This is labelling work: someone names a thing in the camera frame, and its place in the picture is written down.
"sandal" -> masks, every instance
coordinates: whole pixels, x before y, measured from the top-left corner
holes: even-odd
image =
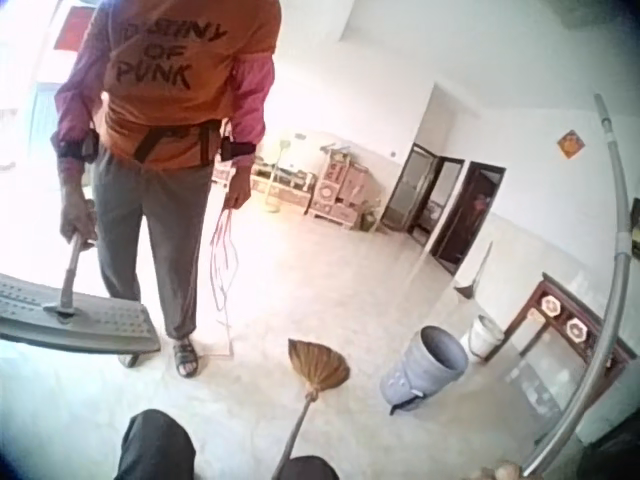
[[[188,338],[176,342],[173,346],[173,356],[176,360],[178,375],[183,378],[191,378],[198,373],[198,354]],[[195,364],[193,370],[185,371],[189,364]]]
[[[140,355],[118,355],[118,361],[124,368],[133,368],[138,364]]]

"person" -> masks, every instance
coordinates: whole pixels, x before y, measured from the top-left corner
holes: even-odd
[[[265,132],[280,23],[278,0],[103,0],[55,95],[61,233],[97,239],[109,294],[140,301],[136,257],[146,217],[166,333],[186,378],[198,369],[189,337],[212,159],[228,119],[233,141],[253,146],[233,159],[223,206],[242,207]],[[100,108],[97,146],[91,127]],[[92,148],[95,227],[81,186]],[[120,357],[126,367],[137,360]]]
[[[193,442],[182,425],[160,410],[145,410],[129,422],[115,480],[193,480],[195,458]],[[289,460],[279,480],[339,477],[326,460],[305,456]]]

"metal pole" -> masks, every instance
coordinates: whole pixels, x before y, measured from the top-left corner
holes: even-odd
[[[598,115],[602,121],[605,138],[611,156],[613,180],[616,189],[617,235],[615,248],[615,266],[611,290],[604,313],[604,323],[600,338],[596,344],[593,358],[582,377],[582,382],[574,393],[562,417],[554,429],[538,445],[531,458],[524,465],[524,474],[544,473],[575,431],[584,415],[598,382],[602,379],[605,366],[613,346],[618,338],[618,329],[622,320],[624,304],[629,282],[629,265],[631,263],[631,219],[629,216],[629,197],[625,183],[624,169],[618,152],[618,142],[613,134],[611,118],[600,94],[595,95]]]

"white bucket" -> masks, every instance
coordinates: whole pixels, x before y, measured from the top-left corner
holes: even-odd
[[[460,340],[472,363],[482,363],[491,350],[504,340],[504,332],[489,317],[478,315]]]

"hand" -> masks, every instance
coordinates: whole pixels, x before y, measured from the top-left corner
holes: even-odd
[[[223,209],[237,210],[251,198],[251,167],[237,167],[229,182]]]
[[[60,216],[60,233],[70,242],[77,232],[86,241],[98,239],[95,227],[95,214],[78,186],[62,188],[62,212]]]

